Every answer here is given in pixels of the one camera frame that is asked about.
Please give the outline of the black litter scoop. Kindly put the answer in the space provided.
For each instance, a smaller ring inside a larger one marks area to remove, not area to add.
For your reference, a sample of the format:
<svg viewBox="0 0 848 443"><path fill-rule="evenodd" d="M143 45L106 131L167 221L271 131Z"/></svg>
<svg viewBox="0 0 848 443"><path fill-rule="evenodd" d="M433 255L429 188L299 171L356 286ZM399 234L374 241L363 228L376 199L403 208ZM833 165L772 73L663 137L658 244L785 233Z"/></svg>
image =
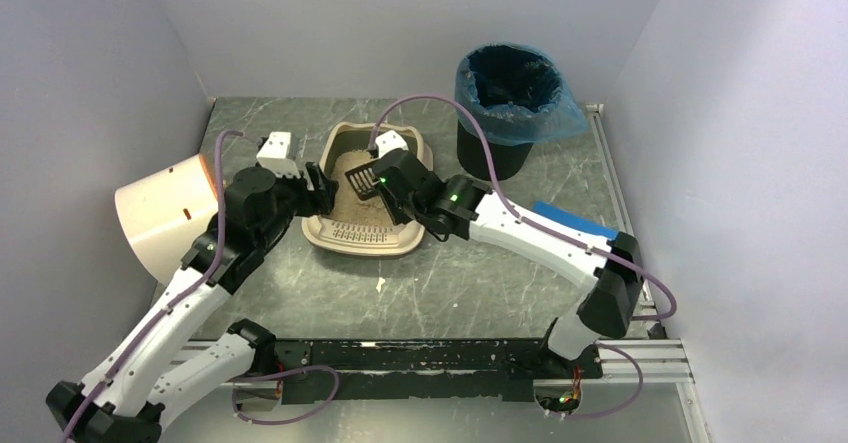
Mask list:
<svg viewBox="0 0 848 443"><path fill-rule="evenodd" d="M367 201L379 194L378 178L373 170L374 164L374 161L369 161L347 170L344 174L348 184L361 201Z"/></svg>

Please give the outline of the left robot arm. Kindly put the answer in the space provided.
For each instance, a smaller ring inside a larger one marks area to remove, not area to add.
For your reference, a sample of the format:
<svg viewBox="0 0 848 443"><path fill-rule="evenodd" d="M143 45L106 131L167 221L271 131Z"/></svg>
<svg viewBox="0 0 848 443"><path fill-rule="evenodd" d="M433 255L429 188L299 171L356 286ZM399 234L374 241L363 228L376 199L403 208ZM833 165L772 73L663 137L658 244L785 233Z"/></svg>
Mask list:
<svg viewBox="0 0 848 443"><path fill-rule="evenodd" d="M46 404L65 442L155 442L197 400L230 379L279 369L275 336L242 319L212 349L169 364L265 261L296 217L326 216L338 183L309 162L297 176L255 165L219 189L219 208L183 256L166 292L80 382L58 382Z"/></svg>

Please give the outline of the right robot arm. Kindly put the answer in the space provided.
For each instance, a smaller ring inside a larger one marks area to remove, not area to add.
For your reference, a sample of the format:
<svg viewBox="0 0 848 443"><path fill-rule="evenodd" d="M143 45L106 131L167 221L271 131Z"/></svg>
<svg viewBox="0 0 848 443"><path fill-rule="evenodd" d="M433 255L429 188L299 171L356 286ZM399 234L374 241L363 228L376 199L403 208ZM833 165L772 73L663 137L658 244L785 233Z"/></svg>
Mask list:
<svg viewBox="0 0 848 443"><path fill-rule="evenodd" d="M549 351L577 359L599 338L626 335L642 289L636 239L585 233L503 199L463 175L440 179L411 152L395 149L371 169L374 189L393 220L414 221L441 241L451 236L525 257L572 283L579 298L551 324Z"/></svg>

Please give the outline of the beige litter box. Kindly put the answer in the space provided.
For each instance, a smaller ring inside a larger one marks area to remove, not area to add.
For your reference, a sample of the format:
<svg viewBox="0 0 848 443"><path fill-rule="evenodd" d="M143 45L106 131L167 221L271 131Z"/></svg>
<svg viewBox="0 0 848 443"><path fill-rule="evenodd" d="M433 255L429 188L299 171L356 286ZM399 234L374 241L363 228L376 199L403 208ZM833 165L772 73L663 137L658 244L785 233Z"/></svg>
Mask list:
<svg viewBox="0 0 848 443"><path fill-rule="evenodd" d="M325 174L334 171L339 156L364 150L369 143L370 123L341 122L329 133L320 166ZM364 257L401 256L413 251L423 240L425 230L418 223L378 224L375 220L352 217L313 216L301 224L306 239L316 247L332 252Z"/></svg>

